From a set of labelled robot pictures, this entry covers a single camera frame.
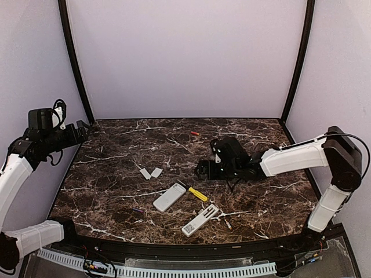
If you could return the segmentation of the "grey remote control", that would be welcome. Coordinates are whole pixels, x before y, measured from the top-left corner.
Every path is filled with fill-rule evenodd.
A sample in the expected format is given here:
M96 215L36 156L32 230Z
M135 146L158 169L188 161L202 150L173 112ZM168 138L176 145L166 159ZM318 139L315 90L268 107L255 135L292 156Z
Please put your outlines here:
M167 191L165 191L159 198L157 198L153 202L153 205L158 211L165 212L185 193L185 187L183 187L179 183L174 183Z

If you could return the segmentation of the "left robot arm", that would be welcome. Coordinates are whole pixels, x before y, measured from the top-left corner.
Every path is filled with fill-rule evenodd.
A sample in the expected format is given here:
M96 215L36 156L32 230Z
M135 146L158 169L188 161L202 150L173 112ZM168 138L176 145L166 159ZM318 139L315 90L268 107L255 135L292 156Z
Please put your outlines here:
M89 125L79 120L65 124L66 108L56 106L30 110L28 127L8 148L1 169L1 221L18 191L41 162L52 161L52 153L79 145L88 139ZM26 255L59 242L70 253L82 247L79 236L70 231L70 220L46 220L16 231L1 231L1 272L14 274Z

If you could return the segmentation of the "grey remote battery cover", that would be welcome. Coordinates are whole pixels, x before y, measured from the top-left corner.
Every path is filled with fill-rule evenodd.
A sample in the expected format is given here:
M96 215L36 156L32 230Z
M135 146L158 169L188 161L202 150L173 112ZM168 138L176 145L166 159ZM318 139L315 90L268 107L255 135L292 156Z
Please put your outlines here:
M154 177L154 178L158 178L161 175L162 171L163 171L163 169L160 169L160 168L156 167L152 171L151 176Z

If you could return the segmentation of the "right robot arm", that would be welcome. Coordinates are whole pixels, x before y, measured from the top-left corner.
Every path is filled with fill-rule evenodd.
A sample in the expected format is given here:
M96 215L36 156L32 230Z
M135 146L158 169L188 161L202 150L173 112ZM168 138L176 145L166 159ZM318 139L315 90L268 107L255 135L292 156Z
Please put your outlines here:
M200 160L195 175L200 180L233 179L260 181L278 174L315 167L328 167L331 182L310 214L306 230L296 237L296 247L308 251L318 242L334 215L357 190L370 164L362 164L362 152L354 144L359 137L331 126L311 140L249 154L234 137L213 140L213 160Z

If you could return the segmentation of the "yellow handled screwdriver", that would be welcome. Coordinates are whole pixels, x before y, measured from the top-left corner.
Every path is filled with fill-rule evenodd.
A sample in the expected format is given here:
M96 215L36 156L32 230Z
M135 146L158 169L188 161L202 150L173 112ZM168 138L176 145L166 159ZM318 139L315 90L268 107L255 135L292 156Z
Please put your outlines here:
M196 196L198 199L202 200L203 202L207 202L208 201L208 197L205 196L203 193L201 193L200 191L196 190L195 188L189 186L189 185L186 185L185 183L183 183L182 181L180 180L177 180L177 182L182 185L183 187L185 187L185 189L189 192L191 192L194 196Z

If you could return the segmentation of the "white battery cover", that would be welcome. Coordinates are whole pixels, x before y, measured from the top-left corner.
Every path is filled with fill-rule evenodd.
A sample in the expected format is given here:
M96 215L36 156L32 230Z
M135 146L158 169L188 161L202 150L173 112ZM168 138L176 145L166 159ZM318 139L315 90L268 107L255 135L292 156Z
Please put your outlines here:
M152 178L151 174L147 171L146 168L142 168L140 170L141 174L143 175L143 177L146 179L146 180L150 180Z

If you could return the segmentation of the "white slim remote control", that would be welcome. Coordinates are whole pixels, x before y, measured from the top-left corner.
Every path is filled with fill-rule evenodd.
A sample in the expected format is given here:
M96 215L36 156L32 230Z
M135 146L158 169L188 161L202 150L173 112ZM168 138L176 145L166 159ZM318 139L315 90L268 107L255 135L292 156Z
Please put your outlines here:
M214 204L211 204L207 208L202 210L189 223L185 224L182 227L181 231L185 236L190 237L219 212L220 209Z

